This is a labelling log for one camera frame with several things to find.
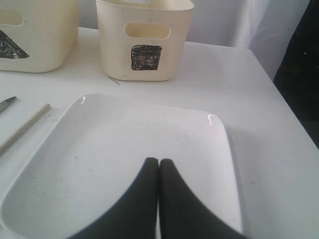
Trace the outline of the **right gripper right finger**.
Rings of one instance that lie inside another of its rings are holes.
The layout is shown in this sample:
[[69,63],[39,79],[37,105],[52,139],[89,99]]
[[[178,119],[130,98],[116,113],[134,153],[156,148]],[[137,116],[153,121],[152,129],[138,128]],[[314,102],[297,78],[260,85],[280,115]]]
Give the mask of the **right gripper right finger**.
[[244,239],[192,192],[174,162],[159,165],[159,224],[163,239]]

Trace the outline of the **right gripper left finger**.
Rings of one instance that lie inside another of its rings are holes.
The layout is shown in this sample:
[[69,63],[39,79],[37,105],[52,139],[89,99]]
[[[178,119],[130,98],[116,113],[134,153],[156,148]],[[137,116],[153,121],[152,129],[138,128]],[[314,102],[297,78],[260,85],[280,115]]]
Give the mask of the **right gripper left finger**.
[[72,239],[154,239],[156,237],[159,161],[145,159],[120,199]]

